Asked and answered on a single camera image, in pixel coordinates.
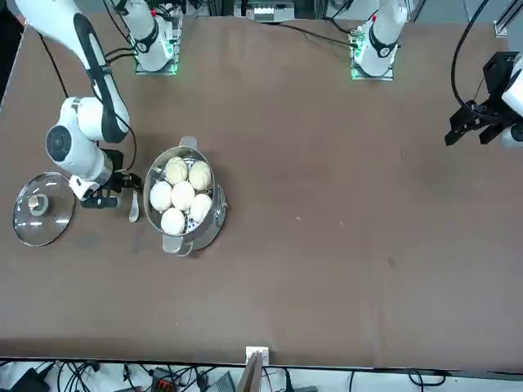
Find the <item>electronic device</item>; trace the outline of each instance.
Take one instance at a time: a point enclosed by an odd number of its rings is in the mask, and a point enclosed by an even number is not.
[[[285,22],[295,17],[293,0],[236,0],[235,16],[242,16],[242,5],[246,8],[244,16],[256,22]]]

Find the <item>cable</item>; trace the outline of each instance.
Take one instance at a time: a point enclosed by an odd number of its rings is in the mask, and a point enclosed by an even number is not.
[[[114,49],[112,51],[108,51],[107,53],[105,53],[105,57],[109,57],[109,56],[113,55],[114,53],[118,53],[119,51],[134,51],[134,49],[131,47],[119,47],[118,49]]]
[[[72,363],[73,364],[73,367],[74,367],[74,370],[76,371],[75,372],[75,375],[77,377],[76,379],[76,385],[78,385],[78,381],[80,381],[80,384],[82,384],[82,388],[85,392],[91,392],[91,390],[89,390],[89,388],[87,388],[87,385],[83,382],[82,380],[82,374],[87,370],[87,368],[89,367],[89,365],[87,365],[86,363],[82,364],[80,366],[80,368],[76,367],[76,364],[75,363]]]
[[[127,380],[127,382],[129,383],[129,385],[131,386],[131,389],[138,392],[138,390],[136,389],[136,387],[134,386],[134,384],[132,384],[132,380],[131,380],[131,371],[129,370],[129,364],[128,363],[124,363],[123,364],[123,380]]]
[[[85,383],[82,380],[82,374],[83,374],[83,372],[85,372],[85,370],[88,368],[88,366],[89,365],[87,365],[86,363],[83,363],[82,365],[80,365],[80,368],[78,368],[78,367],[76,367],[76,363],[71,363],[71,364],[67,363],[67,367],[73,373],[73,375],[69,379],[69,381],[70,381],[69,390],[73,389],[73,382],[74,382],[74,379],[76,379],[76,385],[78,385],[78,382],[80,382],[82,384],[82,388],[85,392],[91,392],[91,390],[89,390],[89,388],[87,388],[87,385],[85,385]]]
[[[216,366],[213,366],[210,369],[206,370],[205,372],[200,373],[199,375],[200,376],[205,376],[207,373],[209,373],[210,371],[212,371],[212,370],[214,370],[216,368],[217,368]],[[198,380],[198,376],[196,376],[196,379],[194,381],[192,381],[189,384],[187,384],[187,386],[183,390],[181,390],[181,392],[185,392],[186,390],[188,390],[197,380]]]
[[[111,11],[110,11],[110,9],[109,9],[109,6],[107,6],[107,2],[106,2],[106,0],[101,0],[101,2],[104,3],[104,7],[105,7],[105,10],[107,11],[107,15],[109,16],[109,18],[110,18],[111,21],[113,22],[114,27],[118,30],[118,32],[119,32],[120,35],[123,37],[123,39],[125,39],[125,41],[126,41],[127,43],[129,43],[129,41],[127,40],[126,35],[125,35],[125,34],[123,33],[123,31],[120,29],[120,26],[118,26],[118,24],[116,23],[116,20],[114,20],[113,15],[111,14]]]
[[[149,376],[152,377],[154,375],[154,370],[153,369],[148,369],[142,363],[138,363],[138,366],[140,366],[140,368],[144,369]]]
[[[301,33],[309,34],[309,35],[311,35],[313,37],[324,39],[325,41],[336,43],[338,45],[343,45],[345,47],[357,47],[357,45],[355,43],[349,43],[349,42],[345,42],[345,41],[339,41],[339,40],[334,39],[334,38],[325,37],[324,35],[313,33],[312,31],[302,29],[301,27],[292,26],[290,24],[278,24],[278,26],[286,27],[287,29],[292,29],[292,30],[299,31]]]
[[[348,392],[352,392],[352,382],[354,381],[354,375],[355,375],[355,372],[352,372],[351,379],[349,380],[349,391]]]
[[[351,5],[352,5],[353,2],[354,2],[354,0],[346,0],[346,1],[342,4],[341,8],[340,8],[339,10],[337,10],[337,12],[333,15],[333,19],[334,19],[336,16],[338,16],[338,15],[340,14],[340,12],[342,12],[345,8],[348,10],[348,9],[351,7]]]
[[[497,116],[493,117],[493,116],[489,116],[487,114],[482,114],[482,113],[475,111],[471,106],[469,106],[465,101],[463,101],[461,96],[459,96],[458,88],[456,88],[456,64],[458,63],[459,51],[461,50],[461,47],[463,46],[463,43],[465,42],[465,38],[467,38],[468,33],[471,31],[472,26],[476,22],[476,19],[478,18],[480,13],[483,11],[483,9],[485,8],[485,6],[487,5],[488,2],[489,2],[489,0],[483,0],[483,2],[481,2],[480,6],[477,8],[476,12],[474,13],[474,16],[471,18],[470,22],[468,22],[468,25],[465,28],[465,31],[463,31],[461,38],[459,39],[458,45],[456,46],[456,50],[454,52],[454,56],[452,58],[452,67],[450,69],[450,83],[452,85],[452,92],[454,94],[454,97],[459,102],[459,104],[462,106],[462,108],[466,109],[473,116],[492,123],[493,121],[498,120]]]
[[[270,389],[270,392],[273,392],[272,390],[272,384],[270,382],[270,376],[269,376],[269,373],[267,373],[267,369],[266,367],[263,368],[263,372],[265,373],[266,377],[267,377],[267,382],[269,383],[269,389]]]
[[[413,379],[413,377],[412,377],[413,374],[418,376],[419,381],[416,381]],[[442,386],[447,381],[447,375],[443,373],[443,374],[441,374],[441,377],[442,377],[441,380],[439,380],[438,382],[425,382],[423,380],[421,373],[416,369],[410,369],[408,376],[409,376],[410,382],[412,382],[414,385],[418,386],[420,388],[421,392],[423,392],[423,390],[425,389],[426,386]]]
[[[172,385],[172,388],[176,388],[175,387],[175,383],[174,383],[174,374],[172,374],[172,369],[171,369],[171,365],[167,365],[167,369],[169,369],[169,373],[171,373],[171,385]]]
[[[39,364],[39,365],[38,365],[34,370],[37,372],[38,369],[40,369],[40,368],[41,368],[43,365],[45,365],[47,362],[53,362],[53,363],[54,363],[55,361],[46,361],[46,362],[42,362],[42,363],[40,363],[40,364]]]
[[[121,53],[119,55],[116,55],[115,57],[113,57],[112,59],[107,59],[107,64],[108,65],[111,65],[113,64],[117,59],[121,59],[122,57],[134,57],[136,54],[135,53]]]
[[[60,388],[60,377],[62,374],[62,370],[64,370],[65,363],[62,363],[62,366],[60,366],[60,369],[58,369],[58,375],[56,376],[56,388],[58,389],[58,392],[62,392]]]
[[[324,20],[327,20],[328,22],[332,23],[334,25],[334,27],[338,30],[340,30],[342,33],[345,33],[345,34],[350,34],[351,33],[351,30],[347,30],[347,29],[344,29],[342,26],[340,26],[336,20],[334,20],[334,18],[329,18],[328,16],[325,16],[323,18]]]
[[[369,18],[367,20],[370,20],[374,15],[376,15],[378,13],[378,11],[379,11],[379,8],[375,12],[370,14],[370,16],[369,16]]]
[[[43,48],[46,50],[47,55],[49,56],[49,60],[52,62],[52,66],[55,69],[56,76],[58,77],[58,80],[60,81],[60,85],[62,86],[62,90],[64,91],[65,98],[69,98],[69,93],[67,92],[67,89],[65,88],[64,80],[62,79],[62,76],[60,75],[60,71],[58,70],[58,66],[56,65],[55,59],[51,54],[51,51],[49,50],[49,47],[47,46],[46,40],[43,38],[43,36],[38,33],[38,36],[40,37],[40,41],[42,41]]]
[[[481,79],[481,82],[477,87],[476,94],[474,94],[474,98],[472,98],[472,100],[476,100],[477,95],[480,93],[481,85],[483,84],[484,81],[485,81],[485,76]]]

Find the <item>brown table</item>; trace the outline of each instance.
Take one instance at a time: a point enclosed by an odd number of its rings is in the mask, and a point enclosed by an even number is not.
[[[107,51],[123,45],[92,21]],[[64,99],[30,30],[0,115],[0,353],[241,363],[267,345],[273,363],[521,369],[523,154],[472,135],[444,146],[462,31],[407,25],[392,83],[352,82],[346,48],[230,18],[194,22],[175,78],[120,60],[136,173],[193,135],[227,192],[217,241],[180,259],[127,207],[77,208],[48,247],[17,240],[13,203],[56,170],[43,141]],[[78,60],[50,46],[70,93],[89,96]],[[464,97],[504,47],[472,30]]]

